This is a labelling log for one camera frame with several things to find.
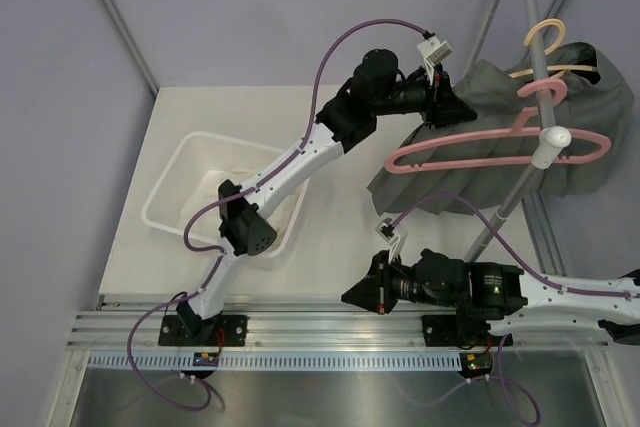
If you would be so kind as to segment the pink plastic hanger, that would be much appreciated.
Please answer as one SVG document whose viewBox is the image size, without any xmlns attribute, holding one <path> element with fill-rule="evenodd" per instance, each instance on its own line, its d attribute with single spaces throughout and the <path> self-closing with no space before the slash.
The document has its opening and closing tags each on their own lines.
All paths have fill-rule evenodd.
<svg viewBox="0 0 640 427">
<path fill-rule="evenodd" d="M 612 147 L 609 137 L 593 131 L 530 125 L 529 122 L 538 115 L 537 107 L 524 107 L 507 128 L 451 134 L 400 147 L 385 158 L 384 169 L 395 175 L 520 165 L 547 170 L 554 164 L 584 165 L 594 162 Z M 478 146 L 488 147 L 499 141 L 527 139 L 537 141 L 536 148 L 530 154 L 496 155 L 482 153 L 477 149 Z M 419 154 L 426 152 L 460 146 L 464 148 L 464 153 L 452 159 L 417 158 Z"/>
</svg>

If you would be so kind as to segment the grey pleated skirt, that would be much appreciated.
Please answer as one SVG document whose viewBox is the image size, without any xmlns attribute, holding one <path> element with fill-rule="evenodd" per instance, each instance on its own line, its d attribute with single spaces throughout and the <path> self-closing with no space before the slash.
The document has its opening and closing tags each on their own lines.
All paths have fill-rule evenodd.
<svg viewBox="0 0 640 427">
<path fill-rule="evenodd" d="M 602 158 L 584 165 L 554 164 L 538 183 L 540 191 L 553 196 L 594 193 L 608 181 L 620 150 L 627 141 L 628 123 L 635 99 L 623 74 L 591 44 L 572 42 L 558 47 L 547 57 L 548 65 L 583 64 L 596 66 L 597 73 L 569 72 L 562 76 L 568 87 L 565 100 L 556 107 L 556 122 L 566 128 L 578 128 L 603 134 L 612 147 Z M 531 82 L 531 77 L 513 79 L 509 73 L 529 68 L 523 62 L 507 70 L 481 59 L 457 82 L 453 90 L 477 113 L 477 119 L 443 129 L 419 127 L 406 139 L 406 144 L 431 140 L 451 134 L 509 127 L 520 110 L 531 106 L 532 97 L 521 98 L 517 91 Z M 537 146 L 534 139 L 499 141 L 488 147 L 478 146 L 482 153 L 496 155 L 530 154 Z M 448 147 L 417 156 L 420 160 L 448 160 L 460 156 L 464 148 Z M 480 209 L 500 205 L 523 173 L 523 166 L 446 170 L 395 175 L 380 170 L 368 185 L 378 214 L 400 213 L 419 202 L 423 210 L 465 213 L 460 203 L 442 197 L 430 203 L 425 196 L 452 193 L 471 201 Z"/>
</svg>

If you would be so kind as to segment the beige wooden hanger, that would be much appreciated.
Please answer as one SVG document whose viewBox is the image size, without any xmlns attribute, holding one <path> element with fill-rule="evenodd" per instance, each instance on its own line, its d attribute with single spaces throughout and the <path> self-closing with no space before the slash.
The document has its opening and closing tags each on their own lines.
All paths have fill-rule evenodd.
<svg viewBox="0 0 640 427">
<path fill-rule="evenodd" d="M 556 29 L 556 36 L 553 42 L 544 49 L 545 55 L 548 56 L 551 53 L 553 53 L 561 45 L 566 35 L 566 26 L 564 22 L 558 18 L 547 18 L 535 24 L 527 32 L 524 38 L 524 46 L 529 47 L 534 36 L 539 31 L 541 31 L 543 28 L 546 28 L 546 27 L 552 27 Z M 583 64 L 556 64 L 556 65 L 548 65 L 547 71 L 552 73 L 551 75 L 552 78 L 559 79 L 569 72 L 597 73 L 598 69 L 596 66 L 583 65 Z M 528 68 L 528 69 L 509 73 L 509 76 L 513 79 L 516 79 L 521 77 L 533 76 L 533 74 L 534 74 L 533 69 Z"/>
</svg>

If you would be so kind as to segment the white skirt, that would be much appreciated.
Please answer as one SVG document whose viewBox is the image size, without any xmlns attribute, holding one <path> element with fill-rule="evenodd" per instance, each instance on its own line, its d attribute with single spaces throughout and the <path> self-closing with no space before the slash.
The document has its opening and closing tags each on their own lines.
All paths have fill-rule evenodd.
<svg viewBox="0 0 640 427">
<path fill-rule="evenodd" d="M 179 217 L 179 227 L 184 229 L 195 213 L 218 200 L 218 187 L 224 180 L 231 180 L 234 184 L 238 185 L 242 181 L 252 177 L 258 171 L 258 168 L 234 167 L 230 171 L 211 170 L 207 172 L 182 207 Z M 293 190 L 268 218 L 268 222 L 277 233 L 277 238 L 269 248 L 269 251 L 277 249 L 283 242 L 284 234 L 293 217 L 298 198 L 306 188 L 306 185 L 307 183 L 303 183 Z M 194 223 L 189 232 L 189 240 L 196 247 L 216 244 L 219 226 L 219 211 L 212 209 Z"/>
</svg>

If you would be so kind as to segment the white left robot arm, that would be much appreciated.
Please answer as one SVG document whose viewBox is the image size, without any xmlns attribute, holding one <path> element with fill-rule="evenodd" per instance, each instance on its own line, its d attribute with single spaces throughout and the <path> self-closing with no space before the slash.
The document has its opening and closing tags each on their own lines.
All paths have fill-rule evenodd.
<svg viewBox="0 0 640 427">
<path fill-rule="evenodd" d="M 477 117 L 454 93 L 442 66 L 420 67 L 404 77 L 393 52 L 374 49 L 313 115 L 299 143 L 248 180 L 240 184 L 224 181 L 214 204 L 221 224 L 220 239 L 213 248 L 220 256 L 196 292 L 171 300 L 176 312 L 163 317 L 160 345 L 221 344 L 234 329 L 221 319 L 231 284 L 247 258 L 265 252 L 277 238 L 268 222 L 271 214 L 316 171 L 373 134 L 378 117 L 409 113 L 419 114 L 428 128 L 449 127 Z"/>
</svg>

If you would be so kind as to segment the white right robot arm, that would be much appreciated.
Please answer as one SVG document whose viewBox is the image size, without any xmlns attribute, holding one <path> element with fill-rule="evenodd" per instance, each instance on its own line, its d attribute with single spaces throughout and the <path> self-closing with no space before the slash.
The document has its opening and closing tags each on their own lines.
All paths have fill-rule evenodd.
<svg viewBox="0 0 640 427">
<path fill-rule="evenodd" d="M 511 341 L 518 333 L 552 331 L 604 332 L 618 344 L 639 343 L 638 272 L 592 285 L 429 249 L 408 266 L 382 250 L 341 300 L 378 315 L 400 301 L 441 308 L 421 318 L 429 347 L 470 349 Z"/>
</svg>

